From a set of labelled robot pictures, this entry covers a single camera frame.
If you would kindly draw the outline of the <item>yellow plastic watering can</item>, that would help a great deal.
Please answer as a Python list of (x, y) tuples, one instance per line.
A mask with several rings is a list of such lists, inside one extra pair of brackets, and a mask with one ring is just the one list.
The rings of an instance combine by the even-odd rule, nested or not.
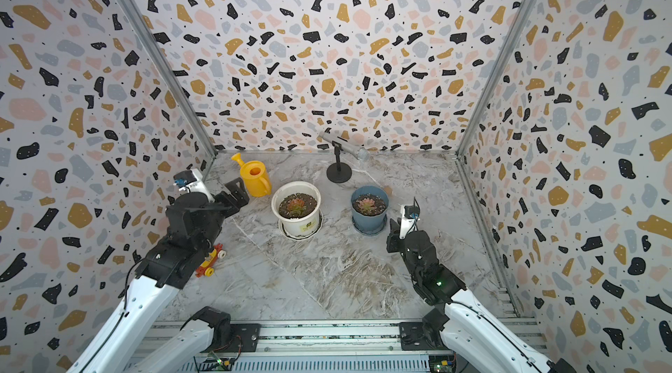
[(245, 162), (238, 152), (231, 157), (240, 167), (240, 177), (248, 191), (248, 194), (261, 198), (272, 193), (271, 180), (264, 163), (258, 160)]

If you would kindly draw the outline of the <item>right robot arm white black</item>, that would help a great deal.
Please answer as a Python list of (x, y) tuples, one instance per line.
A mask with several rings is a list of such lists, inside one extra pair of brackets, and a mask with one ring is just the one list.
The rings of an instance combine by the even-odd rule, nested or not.
[(466, 283), (445, 267), (427, 232), (403, 231), (390, 221), (387, 252), (402, 257), (415, 292), (433, 309), (423, 317), (423, 337), (432, 347), (453, 350), (480, 372), (573, 372), (525, 343), (492, 315)]

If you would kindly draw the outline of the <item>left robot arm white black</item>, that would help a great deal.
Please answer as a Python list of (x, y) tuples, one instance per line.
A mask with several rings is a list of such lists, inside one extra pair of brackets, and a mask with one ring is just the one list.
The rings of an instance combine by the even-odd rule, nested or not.
[[(194, 169), (175, 175), (174, 183), (182, 195), (166, 210), (166, 235), (131, 267), (121, 302), (70, 371), (123, 371), (155, 320), (189, 280), (213, 274), (215, 263), (224, 258), (226, 252), (216, 240), (224, 221), (250, 201), (243, 180), (232, 180), (222, 192), (212, 194)], [(224, 348), (233, 336), (230, 315), (205, 306), (133, 371), (175, 371), (201, 352)]]

